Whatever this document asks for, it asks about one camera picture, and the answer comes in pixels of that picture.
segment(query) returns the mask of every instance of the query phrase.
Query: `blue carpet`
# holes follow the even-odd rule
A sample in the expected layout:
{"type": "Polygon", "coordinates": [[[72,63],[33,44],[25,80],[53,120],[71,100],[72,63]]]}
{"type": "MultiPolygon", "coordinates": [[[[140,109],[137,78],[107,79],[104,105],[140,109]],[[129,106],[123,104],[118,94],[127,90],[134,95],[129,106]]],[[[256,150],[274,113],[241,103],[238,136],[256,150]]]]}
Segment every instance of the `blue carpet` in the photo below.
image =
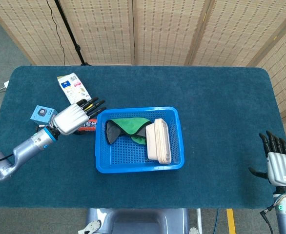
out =
{"type": "Polygon", "coordinates": [[[0,183],[0,206],[101,208],[259,208],[273,188],[259,132],[286,138],[270,79],[259,68],[88,66],[14,71],[0,110],[0,151],[35,131],[36,105],[69,104],[57,76],[75,72],[108,108],[173,106],[180,115],[185,164],[177,171],[104,175],[95,168],[94,134],[60,136],[0,183]]]}

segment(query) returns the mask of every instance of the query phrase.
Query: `robotic hand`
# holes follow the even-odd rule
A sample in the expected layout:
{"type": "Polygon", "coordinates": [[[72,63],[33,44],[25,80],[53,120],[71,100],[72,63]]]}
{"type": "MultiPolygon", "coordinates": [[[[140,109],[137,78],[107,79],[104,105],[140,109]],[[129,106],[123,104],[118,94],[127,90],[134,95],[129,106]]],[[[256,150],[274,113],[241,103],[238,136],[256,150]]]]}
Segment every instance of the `robotic hand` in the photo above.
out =
{"type": "Polygon", "coordinates": [[[266,213],[275,208],[280,234],[286,234],[286,142],[269,131],[266,133],[269,140],[263,134],[259,134],[259,136],[264,144],[268,172],[257,172],[251,167],[249,170],[254,176],[268,179],[269,183],[275,187],[274,203],[261,211],[260,214],[273,233],[266,213]]]}
{"type": "Polygon", "coordinates": [[[0,181],[10,178],[25,162],[46,149],[53,142],[56,142],[60,134],[68,135],[73,133],[88,122],[89,119],[94,118],[105,110],[106,107],[97,110],[105,102],[102,100],[94,103],[97,100],[97,97],[90,101],[83,99],[70,105],[57,114],[49,126],[44,127],[22,144],[15,147],[11,155],[5,157],[0,152],[0,181]],[[13,155],[15,159],[14,164],[8,160],[13,155]]]}

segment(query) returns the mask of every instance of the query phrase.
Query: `blue basket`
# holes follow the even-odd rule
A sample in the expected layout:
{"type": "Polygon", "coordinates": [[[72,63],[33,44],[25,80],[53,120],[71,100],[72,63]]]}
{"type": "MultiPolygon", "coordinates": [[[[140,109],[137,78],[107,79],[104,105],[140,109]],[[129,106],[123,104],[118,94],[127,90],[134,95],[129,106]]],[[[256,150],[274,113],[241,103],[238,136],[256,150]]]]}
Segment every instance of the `blue basket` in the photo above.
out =
{"type": "Polygon", "coordinates": [[[178,111],[173,107],[150,107],[105,110],[98,115],[95,140],[96,168],[102,173],[146,172],[179,169],[184,164],[184,148],[178,111]],[[171,164],[149,160],[146,145],[135,143],[129,136],[120,136],[109,145],[105,123],[113,118],[144,117],[154,122],[162,118],[169,128],[171,164]]]}

